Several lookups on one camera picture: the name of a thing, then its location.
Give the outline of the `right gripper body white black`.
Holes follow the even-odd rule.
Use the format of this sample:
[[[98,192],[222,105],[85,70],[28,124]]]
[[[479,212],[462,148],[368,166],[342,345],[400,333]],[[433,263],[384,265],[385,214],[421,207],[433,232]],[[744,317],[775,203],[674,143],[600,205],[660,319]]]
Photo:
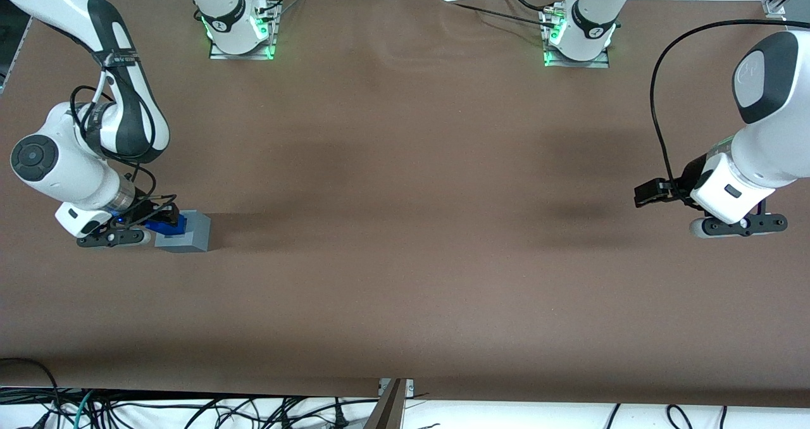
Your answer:
[[[130,207],[113,209],[81,209],[77,204],[63,203],[55,213],[60,225],[75,238],[88,239],[90,236],[101,236],[107,239],[110,235],[124,235],[130,230],[144,230],[147,238],[156,232],[156,228],[144,227],[136,221],[144,218],[156,207],[154,203],[134,202]]]

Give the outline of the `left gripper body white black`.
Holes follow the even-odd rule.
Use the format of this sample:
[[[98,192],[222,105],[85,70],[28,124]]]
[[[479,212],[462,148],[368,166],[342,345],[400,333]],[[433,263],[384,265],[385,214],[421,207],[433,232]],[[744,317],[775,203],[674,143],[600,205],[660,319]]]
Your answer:
[[[763,152],[742,152],[737,159],[731,152],[706,153],[686,165],[680,187],[707,213],[734,224],[775,192],[754,175],[770,166]]]

